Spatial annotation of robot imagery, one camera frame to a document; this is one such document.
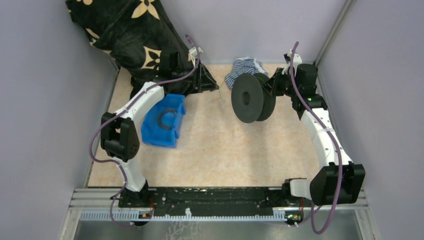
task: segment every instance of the metal floor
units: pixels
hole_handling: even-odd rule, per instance
[[[316,214],[316,225],[320,228],[329,211]],[[311,223],[299,228],[287,227],[281,222],[260,221],[163,221],[149,222],[132,229],[121,228],[111,221],[79,221],[75,240],[285,240],[285,239],[334,239],[358,240],[361,229],[354,210],[340,210],[334,215],[330,227],[322,235],[316,235]]]

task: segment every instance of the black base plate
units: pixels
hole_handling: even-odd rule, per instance
[[[272,216],[273,207],[299,207],[295,201],[289,205],[281,187],[150,187],[148,198],[154,202],[155,216],[184,216],[190,208],[196,217],[211,216]],[[120,196],[122,208],[149,208],[152,202],[131,201]]]

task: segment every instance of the white cable tie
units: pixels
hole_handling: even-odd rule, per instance
[[[332,127],[326,127],[321,130],[316,131],[316,134],[325,133],[325,132],[334,132],[334,128]]]

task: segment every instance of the black floral fabric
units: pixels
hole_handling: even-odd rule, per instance
[[[193,68],[183,43],[160,0],[66,0],[74,23],[87,33],[90,44],[126,68],[138,88],[159,70],[162,50],[179,52],[181,72]],[[190,94],[190,82],[164,86],[167,92]]]

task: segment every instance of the black tape roll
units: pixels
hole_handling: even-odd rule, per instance
[[[254,75],[243,73],[235,79],[231,104],[235,115],[243,123],[253,123],[259,118],[264,107],[264,93]]]
[[[260,116],[256,120],[258,122],[267,120],[271,116],[271,114],[273,114],[277,101],[277,97],[275,95],[270,96],[270,94],[265,89],[262,89],[262,92],[263,108],[262,112],[260,113]]]
[[[263,73],[255,73],[254,76],[259,79],[261,84],[266,83],[270,80],[270,78]],[[274,112],[274,108],[276,107],[277,97],[275,95],[270,95],[265,89],[262,88],[263,92],[263,107],[260,116],[256,121],[262,122],[267,120],[271,114]]]
[[[159,116],[157,116],[156,121],[157,121],[157,125],[159,125],[159,127],[160,127],[161,129],[171,130],[171,129],[174,127],[174,125],[167,126],[167,125],[165,125],[165,124],[162,122],[162,117],[163,117],[165,114],[167,114],[167,113],[173,113],[173,114],[177,115],[177,110],[175,110],[175,109],[173,109],[173,108],[167,108],[167,109],[163,110],[163,111],[159,114]]]

